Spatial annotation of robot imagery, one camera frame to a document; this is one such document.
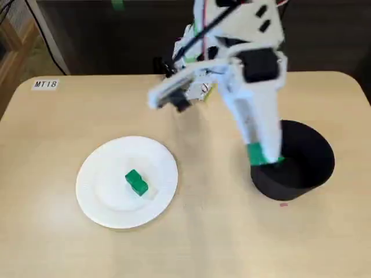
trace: wooden table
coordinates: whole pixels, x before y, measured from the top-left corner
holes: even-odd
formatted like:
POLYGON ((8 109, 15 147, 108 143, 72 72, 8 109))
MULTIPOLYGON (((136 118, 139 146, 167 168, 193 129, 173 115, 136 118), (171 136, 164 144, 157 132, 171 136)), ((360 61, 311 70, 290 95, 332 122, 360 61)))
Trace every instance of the wooden table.
POLYGON ((0 122, 0 277, 371 277, 371 109, 352 78, 290 73, 281 115, 322 133, 332 178, 280 206, 252 185, 236 124, 218 94, 177 114, 147 108, 158 76, 59 77, 15 92, 0 122), (85 158, 147 136, 177 159, 172 203, 140 228, 89 220, 75 197, 85 158))

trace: wire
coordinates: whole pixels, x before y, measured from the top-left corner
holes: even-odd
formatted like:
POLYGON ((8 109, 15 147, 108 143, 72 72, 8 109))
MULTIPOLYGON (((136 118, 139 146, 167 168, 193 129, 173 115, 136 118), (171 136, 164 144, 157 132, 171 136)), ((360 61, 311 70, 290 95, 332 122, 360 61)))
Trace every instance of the wire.
POLYGON ((193 47, 200 39, 202 39, 211 29, 217 26, 220 22, 222 22, 227 16, 230 15, 235 9, 240 6, 241 3, 236 3, 233 6, 228 7, 225 9, 220 15, 218 15, 209 25, 207 25, 200 33, 192 38, 185 46, 183 46, 174 56, 173 63, 179 61, 185 53, 193 47))
POLYGON ((67 75, 66 72, 62 69, 62 67, 57 63, 56 59, 54 58, 54 55, 53 55, 53 53, 52 53, 52 50, 50 49, 50 46, 49 46, 49 44, 48 44, 48 41, 46 40, 46 36, 45 36, 44 32, 42 31, 42 28, 41 28, 40 22, 37 20, 34 11, 31 9, 30 3, 28 3, 27 0, 24 0, 24 2, 26 3, 26 5, 27 5, 27 7, 28 7, 28 10, 29 10, 30 13, 32 14, 32 17, 34 18, 34 20, 35 20, 35 22, 36 22, 36 25, 37 25, 37 27, 38 27, 39 30, 40 30, 41 37, 42 37, 42 39, 43 39, 44 42, 45 42, 45 45, 46 45, 46 48, 47 48, 47 50, 48 50, 48 52, 49 52, 50 58, 52 58, 54 64, 55 64, 56 67, 61 71, 61 73, 62 73, 63 75, 67 75))
POLYGON ((283 1, 281 1, 280 3, 277 3, 277 7, 281 7, 281 6, 285 5, 285 4, 287 4, 289 1, 290 0, 283 0, 283 1))
POLYGON ((15 0, 10 0, 8 3, 6 3, 6 4, 4 5, 4 7, 1 8, 1 10, 0 10, 0 14, 2 14, 4 11, 5 11, 5 14, 4 14, 3 18, 2 18, 1 21, 0 21, 0 25, 3 23, 3 21, 4 21, 5 18, 6 18, 6 16, 8 15, 9 10, 10 10, 10 8, 12 7, 12 4, 13 4, 14 1, 15 1, 15 0))

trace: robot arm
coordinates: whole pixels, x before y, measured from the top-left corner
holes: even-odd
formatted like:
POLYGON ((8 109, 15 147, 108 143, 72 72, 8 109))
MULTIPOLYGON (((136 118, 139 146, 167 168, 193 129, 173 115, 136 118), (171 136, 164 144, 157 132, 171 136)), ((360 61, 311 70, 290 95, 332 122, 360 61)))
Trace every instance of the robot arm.
MULTIPOLYGON (((200 3, 201 0, 195 0, 195 7, 200 3)), ((200 12, 194 9, 195 24, 212 24, 227 6, 228 1, 205 0, 206 18, 200 19, 200 12)), ((190 103, 182 87, 192 82, 197 72, 219 72, 211 76, 217 80, 219 93, 237 121, 251 164, 277 162, 282 140, 277 90, 285 84, 287 58, 277 51, 283 31, 275 2, 255 0, 238 5, 204 40, 208 46, 217 47, 215 59, 179 68, 177 74, 150 91, 150 107, 160 108, 170 102, 183 111, 190 103)), ((202 48, 200 43, 195 43, 188 52, 201 54, 202 48)))

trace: black container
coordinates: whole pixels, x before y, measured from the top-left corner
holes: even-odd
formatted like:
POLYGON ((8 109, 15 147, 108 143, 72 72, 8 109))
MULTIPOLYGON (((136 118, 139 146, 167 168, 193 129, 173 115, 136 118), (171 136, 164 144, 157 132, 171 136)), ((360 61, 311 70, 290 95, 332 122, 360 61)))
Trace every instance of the black container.
POLYGON ((257 189, 274 200, 287 201, 324 184, 335 167, 330 144, 311 127, 282 120, 283 161, 252 166, 257 189))

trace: white plate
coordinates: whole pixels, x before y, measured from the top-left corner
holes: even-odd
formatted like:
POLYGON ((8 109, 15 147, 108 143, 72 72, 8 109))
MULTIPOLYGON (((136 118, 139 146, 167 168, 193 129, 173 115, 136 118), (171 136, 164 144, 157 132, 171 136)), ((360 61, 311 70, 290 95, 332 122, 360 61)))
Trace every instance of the white plate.
POLYGON ((82 211, 109 228, 132 228, 163 212, 175 194, 178 170, 159 142, 140 136, 105 143, 85 160, 77 175, 76 197, 82 211), (148 184, 140 197, 125 175, 135 169, 148 184))

